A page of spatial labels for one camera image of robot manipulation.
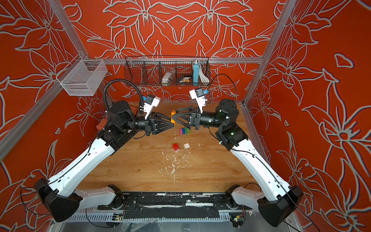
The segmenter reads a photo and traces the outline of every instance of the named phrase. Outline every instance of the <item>white mesh basket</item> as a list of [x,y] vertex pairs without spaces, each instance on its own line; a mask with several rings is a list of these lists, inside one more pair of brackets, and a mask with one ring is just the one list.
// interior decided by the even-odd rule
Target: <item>white mesh basket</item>
[[82,60],[60,82],[70,96],[93,96],[107,73],[102,60],[99,65],[87,66]]

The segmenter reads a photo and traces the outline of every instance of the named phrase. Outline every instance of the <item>black cable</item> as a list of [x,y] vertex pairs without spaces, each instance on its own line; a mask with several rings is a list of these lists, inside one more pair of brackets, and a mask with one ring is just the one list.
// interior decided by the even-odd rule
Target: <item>black cable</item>
[[226,199],[224,199],[224,201],[222,201],[222,202],[220,202],[218,200],[214,200],[214,199],[209,199],[209,200],[212,201],[212,202],[215,202],[215,203],[220,203],[220,204],[223,204],[223,203],[226,203],[227,202]]
[[[241,151],[241,150],[236,150],[236,149],[233,149],[231,147],[227,147],[226,145],[223,145],[225,148],[227,149],[231,149],[233,151],[239,151],[239,152],[245,152],[245,153],[249,153],[251,154],[254,158],[257,158],[258,161],[260,161],[262,163],[262,165],[264,165],[264,167],[269,171],[269,173],[273,176],[273,178],[276,180],[276,182],[279,184],[279,181],[277,180],[276,176],[270,171],[270,169],[258,158],[256,157],[256,155],[254,155],[253,153],[251,152],[248,152],[248,151]],[[285,193],[289,196],[290,200],[292,201],[292,203],[294,203],[294,205],[296,206],[296,209],[299,210],[302,214],[305,215],[305,217],[317,228],[317,230],[319,232],[321,232],[321,230],[318,228],[318,226],[309,218],[308,215],[306,215],[300,208],[299,206],[292,200],[292,198],[290,197],[290,195],[288,194],[288,192],[286,191],[286,189],[280,184],[281,188],[285,191]]]
[[210,131],[210,125],[208,126],[208,128],[209,128],[209,132],[210,132],[210,134],[211,134],[214,138],[216,138],[216,139],[219,141],[219,139],[218,139],[215,135],[213,135],[213,134],[211,133],[211,131]]
[[242,223],[242,225],[243,224],[245,224],[245,221],[246,221],[246,211],[245,211],[245,206],[242,206],[242,210],[243,210],[243,223]]
[[233,80],[228,76],[228,75],[226,75],[226,74],[224,74],[224,73],[221,73],[221,74],[218,74],[218,75],[216,75],[216,76],[214,76],[214,78],[211,80],[211,82],[210,82],[210,84],[209,84],[209,86],[206,88],[206,90],[208,90],[209,88],[210,88],[210,86],[211,86],[211,83],[214,81],[214,79],[217,77],[217,76],[219,76],[219,75],[224,75],[224,76],[226,76],[226,77],[228,77],[228,79],[230,79],[230,81],[232,82],[232,84],[233,84],[233,86],[234,86],[234,90],[235,90],[235,92],[236,92],[236,101],[234,102],[234,106],[236,107],[236,105],[237,105],[237,88],[236,88],[236,85],[235,85],[235,83],[233,82]]
[[286,223],[286,224],[287,224],[289,227],[291,227],[292,229],[301,232],[300,230],[298,230],[297,228],[293,227],[292,225],[290,225],[290,224],[287,223],[286,221],[283,221],[283,222]]
[[86,212],[87,209],[85,209],[85,215],[86,215],[86,219],[93,225],[93,226],[96,226],[96,227],[100,227],[100,228],[114,228],[116,225],[114,226],[98,226],[94,223],[92,223],[90,220],[89,220],[89,217],[88,217],[88,213]]
[[262,188],[257,184],[257,183],[254,183],[254,182],[250,182],[248,183],[247,185],[245,185],[244,189],[246,188],[246,186],[248,186],[249,184],[255,184],[256,186],[258,186],[260,188],[259,192],[262,191]]
[[[130,81],[128,80],[125,80],[125,79],[113,79],[111,81],[109,81],[105,86],[104,86],[104,89],[103,89],[103,103],[104,103],[104,106],[106,107],[106,111],[108,111],[109,107],[108,107],[108,103],[107,103],[107,91],[108,91],[108,88],[115,82],[123,82],[129,86],[132,86],[136,92],[138,93],[139,95],[139,114],[140,115],[143,115],[144,111],[143,111],[143,108],[144,108],[144,101],[143,101],[143,96],[140,92],[140,90],[138,89],[138,87],[136,85],[134,85],[133,83],[131,83]],[[111,121],[110,117],[108,116],[107,118],[107,122],[106,122],[106,125],[103,127],[103,129],[105,129],[109,122]]]
[[[257,158],[257,160],[259,160],[261,163],[262,163],[262,165],[264,165],[264,167],[270,172],[270,174],[274,177],[274,179],[276,180],[276,182],[279,184],[279,181],[277,180],[277,178],[276,178],[276,176],[274,176],[273,175],[273,173],[269,170],[269,168],[259,159],[259,158]],[[290,200],[292,201],[292,203],[294,203],[294,205],[296,206],[296,209],[298,209],[302,214],[304,214],[305,215],[305,217],[317,228],[317,230],[319,231],[319,232],[321,232],[320,230],[319,230],[319,228],[318,228],[318,226],[308,217],[308,215],[306,215],[300,208],[299,208],[299,206],[292,200],[292,198],[290,197],[290,195],[288,194],[288,192],[286,191],[286,189],[282,186],[282,184],[280,184],[280,186],[281,186],[281,188],[284,190],[284,192],[289,196],[289,198],[290,198]]]
[[211,103],[211,101],[213,100],[213,99],[211,98],[211,94],[210,94],[210,92],[208,92],[208,94],[209,94],[209,97],[210,97],[210,101],[207,101],[207,102],[206,102],[207,104]]
[[29,208],[27,208],[26,204],[25,204],[24,201],[23,201],[23,197],[22,197],[22,188],[23,188],[23,187],[20,188],[20,191],[19,191],[20,194],[19,194],[19,196],[20,196],[20,198],[21,198],[21,201],[22,201],[23,206],[24,206],[28,211],[30,211],[31,213],[36,214],[36,215],[42,215],[42,216],[50,215],[50,213],[47,213],[47,214],[43,214],[43,213],[35,213],[35,212],[31,211]]
[[[60,180],[62,177],[64,177],[65,176],[65,174],[67,174],[69,171],[71,171],[71,169],[73,169],[76,165],[78,165],[87,155],[89,155],[89,151],[90,151],[90,148],[91,148],[91,146],[93,145],[93,143],[94,143],[94,141],[95,141],[95,139],[98,137],[98,134],[95,136],[95,138],[94,138],[94,140],[92,141],[92,144],[89,146],[89,149],[88,149],[88,151],[87,151],[87,153],[84,155],[84,157],[82,158],[82,159],[80,159],[73,167],[71,167],[68,171],[66,171],[61,177],[59,177],[58,179],[56,179],[56,180],[54,180],[54,181],[52,181],[52,182],[50,182],[50,183],[48,183],[48,184],[45,184],[45,185],[41,185],[41,186],[38,186],[38,187],[44,187],[44,186],[48,186],[48,185],[51,185],[52,183],[54,183],[54,182],[56,182],[56,181],[58,181],[58,180]],[[31,211],[29,208],[27,208],[27,206],[26,206],[26,204],[24,203],[24,201],[23,201],[23,198],[22,198],[22,189],[34,189],[35,187],[22,187],[22,186],[20,186],[21,188],[20,188],[20,198],[21,198],[21,201],[22,201],[22,204],[23,204],[23,206],[28,210],[28,211],[30,211],[31,213],[33,213],[33,214],[36,214],[36,215],[50,215],[50,213],[49,214],[40,214],[40,213],[35,213],[35,212],[33,212],[33,211]]]
[[144,135],[142,135],[141,137],[138,137],[138,138],[134,138],[134,137],[132,137],[132,138],[133,138],[133,139],[140,139],[140,138],[143,138],[145,135],[146,135],[146,132],[144,131]]
[[124,203],[125,203],[125,208],[124,208],[124,210],[122,212],[122,218],[123,219],[125,219],[125,210],[126,210],[126,207],[128,206],[128,204],[126,203],[126,201],[124,201]]

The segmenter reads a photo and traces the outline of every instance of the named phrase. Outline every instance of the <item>blue block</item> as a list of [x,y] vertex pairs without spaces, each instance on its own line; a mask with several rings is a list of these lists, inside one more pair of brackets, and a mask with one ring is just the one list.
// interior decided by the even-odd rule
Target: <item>blue block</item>
[[194,64],[194,67],[193,67],[193,86],[197,86],[198,85],[198,72],[200,70],[200,63],[196,63]]

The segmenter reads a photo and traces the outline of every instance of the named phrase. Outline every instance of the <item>metal wire basket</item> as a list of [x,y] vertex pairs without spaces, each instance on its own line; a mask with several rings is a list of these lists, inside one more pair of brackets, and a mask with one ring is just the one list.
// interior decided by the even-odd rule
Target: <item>metal wire basket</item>
[[[208,86],[210,83],[210,65],[207,57],[161,56],[149,59],[138,56],[125,57],[125,79],[139,86]],[[193,82],[192,62],[198,60],[200,69],[208,82]],[[168,71],[175,71],[174,81],[163,84],[162,78]],[[182,75],[192,75],[190,82],[177,83]]]
[[94,96],[106,73],[107,67],[103,60],[99,65],[89,66],[78,60],[60,84],[70,96]]

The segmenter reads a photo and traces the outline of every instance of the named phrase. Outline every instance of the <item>red floral wallpaper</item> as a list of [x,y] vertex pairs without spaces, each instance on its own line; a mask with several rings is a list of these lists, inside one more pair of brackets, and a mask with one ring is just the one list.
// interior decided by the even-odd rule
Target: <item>red floral wallpaper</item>
[[272,167],[301,187],[321,231],[371,228],[370,27],[369,1],[298,1],[248,103]]
[[[46,0],[0,1],[0,140],[75,61],[77,52]],[[51,216],[23,207],[20,187],[49,178],[75,159],[96,133],[102,94],[62,91],[0,162],[0,231],[45,231]],[[25,204],[47,213],[34,189]]]
[[[189,55],[206,57],[262,56],[285,1],[89,1],[61,0],[62,5],[91,58],[125,56],[161,57]],[[122,65],[108,66],[113,78],[124,77]],[[211,66],[211,76],[229,75],[242,100],[257,64]],[[113,99],[134,94],[117,83]],[[235,98],[225,77],[212,84],[213,98]],[[165,101],[190,101],[189,88],[142,87],[142,91]]]
[[0,140],[77,55],[47,0],[0,1]]
[[[88,147],[104,115],[98,95],[72,97],[62,91],[0,162],[0,231],[46,231],[52,217],[28,212],[20,188],[50,178]],[[23,189],[22,196],[30,210],[48,213],[34,189]]]

